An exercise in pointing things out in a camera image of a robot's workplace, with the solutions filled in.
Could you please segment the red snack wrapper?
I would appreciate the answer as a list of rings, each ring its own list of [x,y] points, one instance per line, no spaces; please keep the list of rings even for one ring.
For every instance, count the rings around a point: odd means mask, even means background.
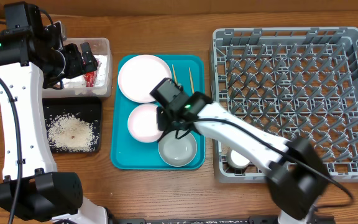
[[[83,75],[86,83],[86,87],[94,87],[96,81],[97,72],[89,72]]]

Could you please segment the small pink bowl with crumbs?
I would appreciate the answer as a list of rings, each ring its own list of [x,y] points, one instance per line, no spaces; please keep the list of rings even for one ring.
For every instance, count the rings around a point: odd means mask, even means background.
[[[129,115],[127,128],[137,141],[150,143],[157,141],[163,131],[158,129],[157,105],[145,103],[137,106]]]

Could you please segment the white napkin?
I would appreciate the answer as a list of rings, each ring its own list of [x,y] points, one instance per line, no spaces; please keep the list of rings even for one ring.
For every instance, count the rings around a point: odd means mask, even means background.
[[[95,55],[94,56],[96,60],[98,61],[98,69],[96,81],[94,84],[94,87],[101,87],[106,82],[106,77],[108,75],[107,65],[108,65],[108,58],[106,55]],[[63,79],[63,87],[64,88],[84,88],[86,87],[85,80],[83,78],[83,75],[78,76],[76,78]]]

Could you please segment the grey bowl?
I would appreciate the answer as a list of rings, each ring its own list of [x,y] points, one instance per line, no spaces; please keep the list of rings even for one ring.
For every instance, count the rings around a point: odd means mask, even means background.
[[[195,137],[185,131],[171,131],[158,142],[158,153],[161,159],[168,165],[173,167],[183,167],[188,165],[197,154],[197,143]]]

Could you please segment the large pink plate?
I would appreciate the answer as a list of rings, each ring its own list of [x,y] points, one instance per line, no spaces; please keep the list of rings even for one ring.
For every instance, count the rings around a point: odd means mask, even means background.
[[[136,103],[155,101],[150,92],[172,73],[166,62],[154,55],[137,55],[121,67],[117,82],[122,94]]]

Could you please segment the white paper cup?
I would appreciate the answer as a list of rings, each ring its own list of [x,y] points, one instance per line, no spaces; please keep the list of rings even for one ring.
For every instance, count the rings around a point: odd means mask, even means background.
[[[245,169],[250,164],[250,160],[232,149],[227,151],[226,161],[233,169]]]

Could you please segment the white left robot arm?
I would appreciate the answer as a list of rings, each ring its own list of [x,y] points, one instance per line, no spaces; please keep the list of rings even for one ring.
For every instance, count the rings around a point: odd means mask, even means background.
[[[9,219],[53,223],[114,223],[113,214],[83,194],[74,172],[60,172],[45,127],[42,92],[64,78],[98,68],[88,43],[64,45],[59,22],[27,2],[4,6],[0,33],[0,108],[4,133],[0,207]]]

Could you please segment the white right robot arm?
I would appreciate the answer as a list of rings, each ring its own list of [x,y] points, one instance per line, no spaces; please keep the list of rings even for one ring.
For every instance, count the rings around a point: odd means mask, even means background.
[[[165,134],[194,131],[230,147],[264,173],[270,196],[280,208],[278,216],[266,217],[269,223],[334,223],[333,218],[315,215],[315,203],[329,184],[349,196],[344,207],[354,203],[352,193],[330,176],[307,139],[288,140],[260,130],[202,92],[187,95],[171,78],[163,78],[150,94],[159,104],[157,124]]]

